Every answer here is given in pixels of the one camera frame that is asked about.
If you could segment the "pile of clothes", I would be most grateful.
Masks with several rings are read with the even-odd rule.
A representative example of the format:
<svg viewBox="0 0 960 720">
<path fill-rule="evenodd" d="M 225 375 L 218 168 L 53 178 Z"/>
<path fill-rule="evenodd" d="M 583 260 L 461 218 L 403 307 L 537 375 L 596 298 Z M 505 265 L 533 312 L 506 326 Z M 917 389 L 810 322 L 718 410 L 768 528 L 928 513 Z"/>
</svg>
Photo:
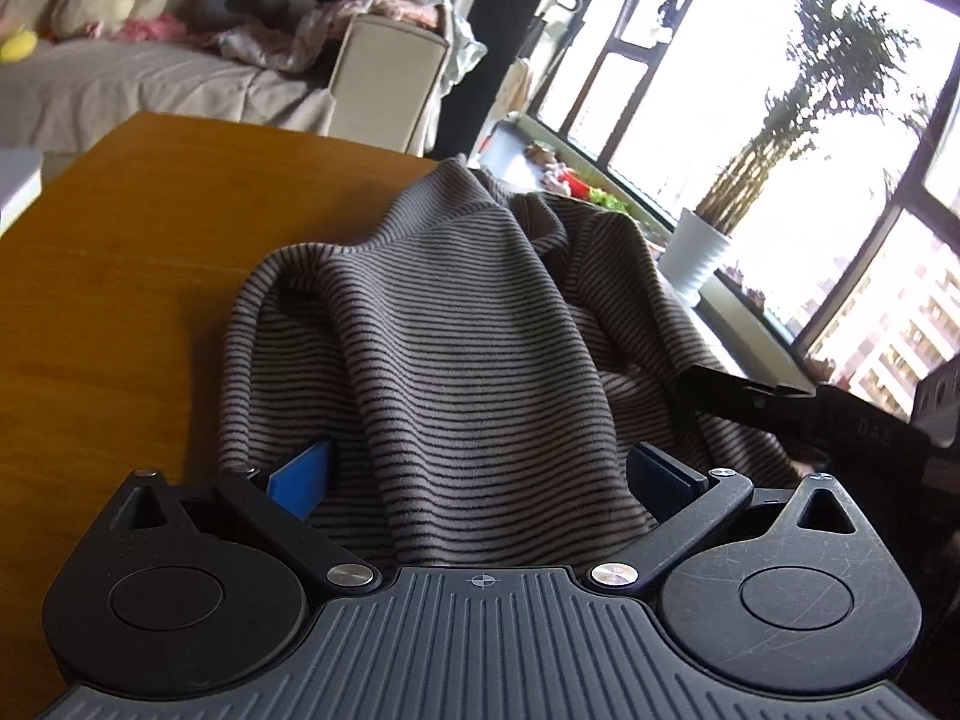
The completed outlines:
<svg viewBox="0 0 960 720">
<path fill-rule="evenodd" d="M 213 44 L 226 59 L 254 67 L 299 75 L 309 70 L 324 50 L 342 43 L 348 26 L 359 15 L 374 15 L 434 32 L 449 46 L 441 62 L 439 93 L 448 94 L 480 60 L 487 46 L 473 36 L 469 21 L 460 16 L 452 0 L 314 0 L 316 4 L 299 21 L 295 32 L 245 23 L 215 32 Z"/>
</svg>

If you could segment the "white side cabinet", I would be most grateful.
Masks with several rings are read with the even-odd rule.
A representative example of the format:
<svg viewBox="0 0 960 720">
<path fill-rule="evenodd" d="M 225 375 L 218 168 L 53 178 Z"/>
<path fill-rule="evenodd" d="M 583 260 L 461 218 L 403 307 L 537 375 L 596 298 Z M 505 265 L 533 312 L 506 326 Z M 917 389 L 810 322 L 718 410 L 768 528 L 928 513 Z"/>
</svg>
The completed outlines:
<svg viewBox="0 0 960 720">
<path fill-rule="evenodd" d="M 41 151 L 10 148 L 0 151 L 0 234 L 5 234 L 43 192 Z"/>
</svg>

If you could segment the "green plant tray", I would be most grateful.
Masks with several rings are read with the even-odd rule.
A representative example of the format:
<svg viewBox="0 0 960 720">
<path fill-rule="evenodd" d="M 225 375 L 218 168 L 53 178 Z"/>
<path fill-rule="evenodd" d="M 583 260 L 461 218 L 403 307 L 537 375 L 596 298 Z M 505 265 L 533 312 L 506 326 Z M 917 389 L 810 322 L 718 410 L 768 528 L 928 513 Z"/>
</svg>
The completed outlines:
<svg viewBox="0 0 960 720">
<path fill-rule="evenodd" d="M 630 206 L 628 206 L 623 200 L 620 200 L 619 197 L 615 197 L 612 193 L 605 192 L 599 187 L 591 187 L 589 192 L 587 192 L 587 198 L 594 203 L 594 205 L 605 208 L 608 211 L 615 211 L 615 213 L 623 213 L 628 215 L 630 213 Z"/>
</svg>

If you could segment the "white plant pot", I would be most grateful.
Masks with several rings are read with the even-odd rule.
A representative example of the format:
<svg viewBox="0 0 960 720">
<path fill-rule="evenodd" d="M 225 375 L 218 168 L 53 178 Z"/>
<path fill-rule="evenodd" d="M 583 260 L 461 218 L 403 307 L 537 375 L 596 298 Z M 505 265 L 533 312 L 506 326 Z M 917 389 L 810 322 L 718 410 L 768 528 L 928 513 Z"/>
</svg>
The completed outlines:
<svg viewBox="0 0 960 720">
<path fill-rule="evenodd" d="M 658 268 L 675 293 L 690 305 L 700 302 L 701 288 L 721 265 L 731 247 L 726 234 L 703 221 L 693 211 L 683 210 Z"/>
</svg>

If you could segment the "grey striped sweater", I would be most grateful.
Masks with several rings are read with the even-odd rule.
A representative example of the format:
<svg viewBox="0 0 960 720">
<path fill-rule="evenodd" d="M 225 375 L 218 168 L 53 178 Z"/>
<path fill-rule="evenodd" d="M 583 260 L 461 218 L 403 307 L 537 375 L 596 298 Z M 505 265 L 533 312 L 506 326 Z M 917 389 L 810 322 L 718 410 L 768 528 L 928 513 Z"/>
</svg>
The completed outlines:
<svg viewBox="0 0 960 720">
<path fill-rule="evenodd" d="M 638 226 L 444 161 L 368 239 L 268 255 L 226 335 L 220 463 L 329 445 L 311 523 L 378 566 L 569 566 L 651 532 L 625 460 L 788 488 L 775 439 L 672 397 L 713 355 Z"/>
</svg>

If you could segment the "small yellow lemon toy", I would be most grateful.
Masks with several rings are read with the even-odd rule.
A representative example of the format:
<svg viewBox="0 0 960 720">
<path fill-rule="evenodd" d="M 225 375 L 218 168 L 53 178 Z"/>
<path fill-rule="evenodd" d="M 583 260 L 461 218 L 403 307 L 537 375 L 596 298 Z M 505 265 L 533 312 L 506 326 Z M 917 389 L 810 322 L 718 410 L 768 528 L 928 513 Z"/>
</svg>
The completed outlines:
<svg viewBox="0 0 960 720">
<path fill-rule="evenodd" d="M 31 57 L 36 50 L 39 37 L 32 29 L 15 26 L 3 29 L 0 39 L 0 64 L 19 64 Z"/>
</svg>

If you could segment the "beige covered sofa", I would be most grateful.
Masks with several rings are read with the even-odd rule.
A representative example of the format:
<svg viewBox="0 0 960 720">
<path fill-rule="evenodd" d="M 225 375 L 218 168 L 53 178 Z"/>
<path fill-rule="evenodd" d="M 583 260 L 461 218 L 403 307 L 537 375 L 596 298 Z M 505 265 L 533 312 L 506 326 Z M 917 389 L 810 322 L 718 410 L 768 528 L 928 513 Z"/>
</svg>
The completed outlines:
<svg viewBox="0 0 960 720">
<path fill-rule="evenodd" d="M 137 112 L 311 132 L 400 153 L 427 153 L 449 46 L 434 32 L 359 15 L 342 43 L 299 75 L 226 59 L 214 32 L 166 8 L 120 28 L 57 39 L 57 0 L 2 0 L 3 29 L 24 26 L 36 50 L 2 68 L 3 148 L 67 164 Z"/>
</svg>

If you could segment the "tall bamboo plant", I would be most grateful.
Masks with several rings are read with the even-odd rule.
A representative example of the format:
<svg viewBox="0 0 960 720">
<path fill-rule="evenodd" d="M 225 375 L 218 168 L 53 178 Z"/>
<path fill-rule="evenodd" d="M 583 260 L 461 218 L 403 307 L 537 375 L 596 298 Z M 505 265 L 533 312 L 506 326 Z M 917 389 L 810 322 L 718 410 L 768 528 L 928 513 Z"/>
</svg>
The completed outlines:
<svg viewBox="0 0 960 720">
<path fill-rule="evenodd" d="M 729 236 L 760 198 L 781 161 L 817 146 L 823 122 L 889 114 L 918 37 L 882 8 L 853 0 L 796 0 L 797 32 L 786 50 L 793 84 L 765 98 L 760 130 L 709 186 L 695 215 Z"/>
</svg>

